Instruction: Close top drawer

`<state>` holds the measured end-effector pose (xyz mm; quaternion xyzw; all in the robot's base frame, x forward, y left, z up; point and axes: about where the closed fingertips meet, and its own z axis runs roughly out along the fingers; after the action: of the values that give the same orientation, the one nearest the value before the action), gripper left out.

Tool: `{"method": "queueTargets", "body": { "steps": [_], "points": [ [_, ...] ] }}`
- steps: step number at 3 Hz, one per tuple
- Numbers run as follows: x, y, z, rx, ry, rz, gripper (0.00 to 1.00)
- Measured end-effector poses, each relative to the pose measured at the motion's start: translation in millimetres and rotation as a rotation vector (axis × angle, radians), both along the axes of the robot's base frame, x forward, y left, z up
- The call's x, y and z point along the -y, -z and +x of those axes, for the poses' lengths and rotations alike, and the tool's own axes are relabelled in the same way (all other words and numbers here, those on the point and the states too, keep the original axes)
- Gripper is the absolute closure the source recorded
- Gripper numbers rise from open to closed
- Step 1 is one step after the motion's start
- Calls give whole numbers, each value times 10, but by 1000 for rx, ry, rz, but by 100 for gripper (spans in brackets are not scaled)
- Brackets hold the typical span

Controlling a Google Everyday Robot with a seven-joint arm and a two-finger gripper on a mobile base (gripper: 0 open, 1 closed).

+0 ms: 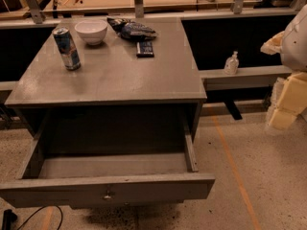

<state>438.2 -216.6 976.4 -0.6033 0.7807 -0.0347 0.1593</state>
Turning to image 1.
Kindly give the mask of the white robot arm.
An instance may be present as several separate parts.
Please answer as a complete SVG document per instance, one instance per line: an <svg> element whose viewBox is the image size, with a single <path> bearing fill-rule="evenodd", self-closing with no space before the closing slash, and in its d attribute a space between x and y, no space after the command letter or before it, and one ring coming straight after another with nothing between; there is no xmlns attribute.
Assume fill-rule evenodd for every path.
<svg viewBox="0 0 307 230"><path fill-rule="evenodd" d="M267 55L279 54L284 66L293 73L278 79L273 86L267 125L285 130L307 108L307 5L286 29L267 42L260 51Z"/></svg>

